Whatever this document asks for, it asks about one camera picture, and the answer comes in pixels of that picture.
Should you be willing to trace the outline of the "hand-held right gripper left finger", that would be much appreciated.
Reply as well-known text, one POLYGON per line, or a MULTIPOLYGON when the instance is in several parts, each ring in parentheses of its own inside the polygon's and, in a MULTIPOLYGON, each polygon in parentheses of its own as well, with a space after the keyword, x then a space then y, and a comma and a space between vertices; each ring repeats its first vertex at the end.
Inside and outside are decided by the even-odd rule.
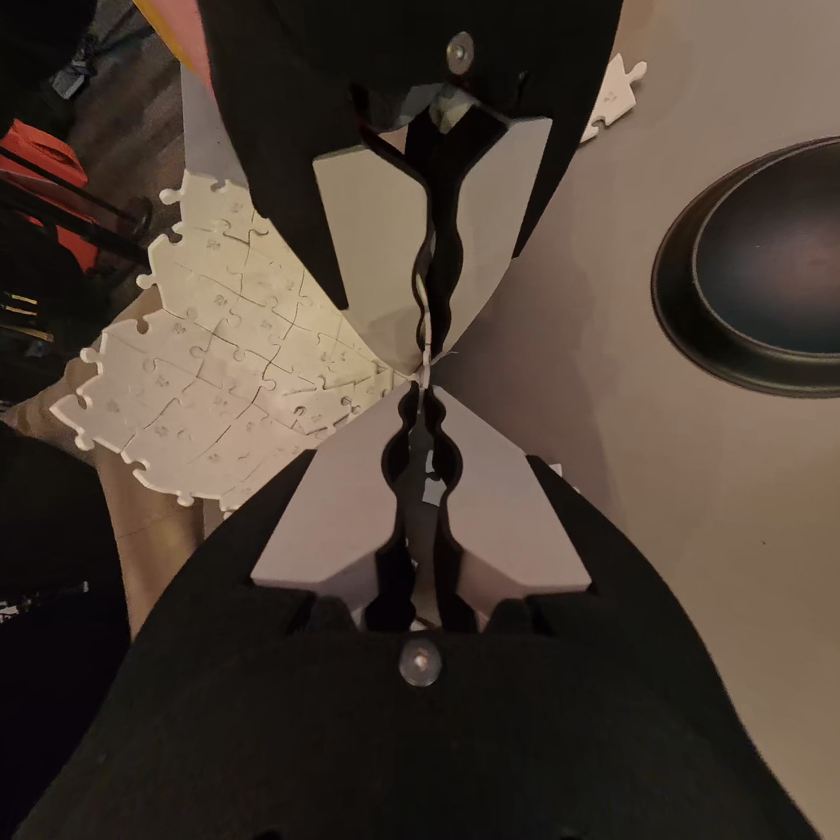
POLYGON ((251 573, 256 585, 337 597, 353 612, 380 593, 376 554, 397 534, 388 445, 417 415, 417 383, 388 393, 321 442, 251 573))

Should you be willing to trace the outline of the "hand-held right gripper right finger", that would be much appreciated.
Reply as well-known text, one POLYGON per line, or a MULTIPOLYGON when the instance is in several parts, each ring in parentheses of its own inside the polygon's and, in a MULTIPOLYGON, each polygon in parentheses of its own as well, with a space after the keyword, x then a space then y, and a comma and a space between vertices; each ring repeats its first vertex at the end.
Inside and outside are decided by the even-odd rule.
POLYGON ((444 483, 434 585, 444 628, 477 628, 506 600, 585 592, 592 578, 529 457, 440 387, 427 392, 444 483))

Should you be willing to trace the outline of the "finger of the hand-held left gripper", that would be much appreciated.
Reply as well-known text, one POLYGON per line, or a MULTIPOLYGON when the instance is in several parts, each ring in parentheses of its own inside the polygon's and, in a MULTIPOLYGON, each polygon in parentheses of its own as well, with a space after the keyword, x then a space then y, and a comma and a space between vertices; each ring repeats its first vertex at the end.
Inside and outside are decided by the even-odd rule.
POLYGON ((451 351, 507 272, 552 129, 470 107, 430 168, 435 233, 427 273, 432 359, 451 351))
POLYGON ((312 164, 347 301, 343 315, 376 357, 415 372, 423 359, 416 278, 431 240, 427 185, 391 143, 362 137, 312 164))

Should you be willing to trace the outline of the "colourful puzzle ball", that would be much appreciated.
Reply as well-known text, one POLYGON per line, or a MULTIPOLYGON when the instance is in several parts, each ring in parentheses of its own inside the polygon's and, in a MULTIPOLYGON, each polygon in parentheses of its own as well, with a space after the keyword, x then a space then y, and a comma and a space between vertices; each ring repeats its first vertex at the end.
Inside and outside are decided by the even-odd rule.
POLYGON ((114 322, 80 359, 97 372, 51 413, 75 445, 135 465, 148 489, 224 518, 278 471, 409 381, 331 303, 247 188, 184 171, 163 190, 180 236, 148 248, 137 284, 161 305, 114 322))

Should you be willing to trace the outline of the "person's left hand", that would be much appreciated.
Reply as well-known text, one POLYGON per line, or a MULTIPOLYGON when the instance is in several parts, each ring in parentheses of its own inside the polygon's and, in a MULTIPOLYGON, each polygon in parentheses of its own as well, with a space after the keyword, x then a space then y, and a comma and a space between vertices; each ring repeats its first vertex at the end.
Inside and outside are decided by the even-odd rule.
POLYGON ((180 50, 177 55, 185 67, 202 82, 215 98, 207 42, 197 1, 165 1, 162 12, 180 50))

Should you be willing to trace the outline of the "black round stand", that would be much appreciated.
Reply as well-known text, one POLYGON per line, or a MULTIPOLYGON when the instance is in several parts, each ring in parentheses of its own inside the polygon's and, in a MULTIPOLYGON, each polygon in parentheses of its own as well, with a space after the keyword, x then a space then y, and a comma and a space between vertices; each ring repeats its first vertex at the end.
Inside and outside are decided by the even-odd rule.
POLYGON ((743 389, 839 396, 839 139, 796 143, 712 183, 658 247, 651 298, 688 361, 743 389))

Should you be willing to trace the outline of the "orange object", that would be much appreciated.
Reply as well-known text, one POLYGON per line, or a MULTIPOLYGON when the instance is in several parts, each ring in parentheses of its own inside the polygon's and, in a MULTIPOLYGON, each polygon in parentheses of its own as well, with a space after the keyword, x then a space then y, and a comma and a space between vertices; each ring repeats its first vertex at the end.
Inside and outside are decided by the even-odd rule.
MULTIPOLYGON (((88 185, 88 176, 75 152, 64 141, 52 134, 16 119, 2 139, 2 149, 10 151, 27 162, 40 167, 51 175, 56 175, 68 183, 82 188, 88 185)), ((25 166, 1 158, 2 177, 11 183, 23 187, 26 191, 44 198, 84 221, 94 221, 94 216, 82 198, 65 187, 58 185, 45 176, 29 170, 25 166)), ((98 248, 88 243, 69 229, 57 226, 59 243, 75 256, 80 268, 88 272, 95 266, 98 248)))

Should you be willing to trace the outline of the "black metal frame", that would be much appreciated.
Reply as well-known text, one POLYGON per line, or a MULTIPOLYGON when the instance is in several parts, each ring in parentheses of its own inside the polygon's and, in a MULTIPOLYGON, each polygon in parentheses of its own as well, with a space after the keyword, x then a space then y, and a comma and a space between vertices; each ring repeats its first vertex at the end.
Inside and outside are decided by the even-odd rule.
POLYGON ((1 155, 3 163, 14 165, 12 171, 2 170, 4 206, 149 268, 145 241, 153 211, 148 198, 136 197, 128 208, 119 208, 6 148, 1 155))

